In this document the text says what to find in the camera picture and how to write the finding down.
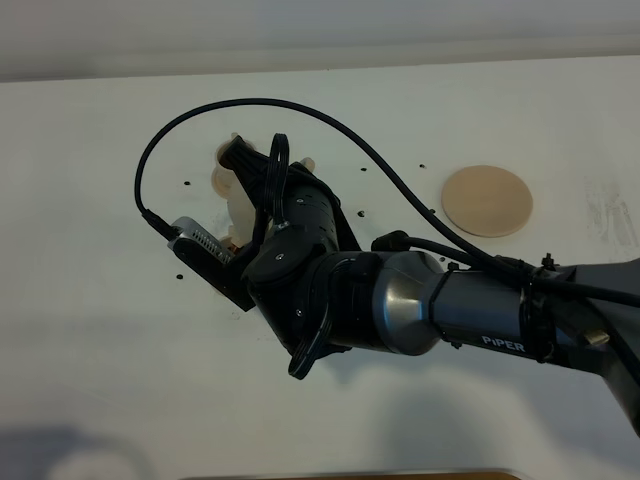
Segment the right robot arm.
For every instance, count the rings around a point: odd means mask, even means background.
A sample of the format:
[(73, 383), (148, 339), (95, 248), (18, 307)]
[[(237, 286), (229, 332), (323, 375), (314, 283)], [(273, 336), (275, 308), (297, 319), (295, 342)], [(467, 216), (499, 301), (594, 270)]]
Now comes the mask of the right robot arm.
[(290, 352), (290, 374), (352, 348), (417, 356), (471, 345), (602, 377), (639, 421), (639, 264), (541, 267), (505, 259), (490, 274), (463, 253), (441, 268), (401, 231), (368, 252), (316, 253), (273, 236), (245, 272), (247, 290)]

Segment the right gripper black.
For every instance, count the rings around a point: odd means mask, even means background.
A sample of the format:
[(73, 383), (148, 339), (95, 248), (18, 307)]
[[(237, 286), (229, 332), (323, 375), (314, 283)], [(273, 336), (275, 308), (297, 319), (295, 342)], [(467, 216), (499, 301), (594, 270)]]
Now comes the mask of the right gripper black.
[[(251, 148), (240, 136), (234, 138), (220, 163), (236, 175), (252, 205), (276, 210), (280, 197), (280, 142), (274, 136), (268, 155)], [(232, 261), (212, 274), (211, 285), (243, 310), (255, 302), (249, 295), (248, 277), (257, 290), (269, 290), (294, 281), (311, 261), (324, 254), (358, 251), (360, 245), (331, 189), (305, 167), (291, 167), (283, 198), (282, 229), (267, 222), (265, 238), (255, 247), (251, 241), (237, 248), (229, 235), (222, 244), (234, 254)]]

